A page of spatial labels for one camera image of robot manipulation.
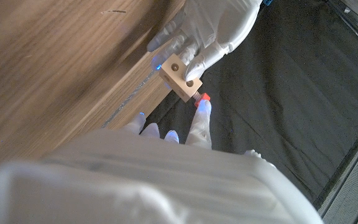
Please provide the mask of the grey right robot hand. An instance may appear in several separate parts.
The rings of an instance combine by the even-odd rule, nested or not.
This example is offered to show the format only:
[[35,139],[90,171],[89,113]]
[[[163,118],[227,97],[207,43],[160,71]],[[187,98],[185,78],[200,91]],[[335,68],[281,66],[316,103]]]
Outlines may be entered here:
[[203,100],[184,144],[138,114],[40,160],[0,165],[0,223],[321,223],[260,154],[212,150],[210,114]]

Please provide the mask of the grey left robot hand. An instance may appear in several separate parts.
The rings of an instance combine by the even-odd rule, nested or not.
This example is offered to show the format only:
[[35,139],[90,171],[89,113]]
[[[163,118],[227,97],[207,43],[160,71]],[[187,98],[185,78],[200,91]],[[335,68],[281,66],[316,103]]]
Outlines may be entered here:
[[233,52],[254,26],[262,0],[186,0],[153,37],[147,51],[157,50],[156,70],[172,55],[186,65],[183,78],[194,80]]

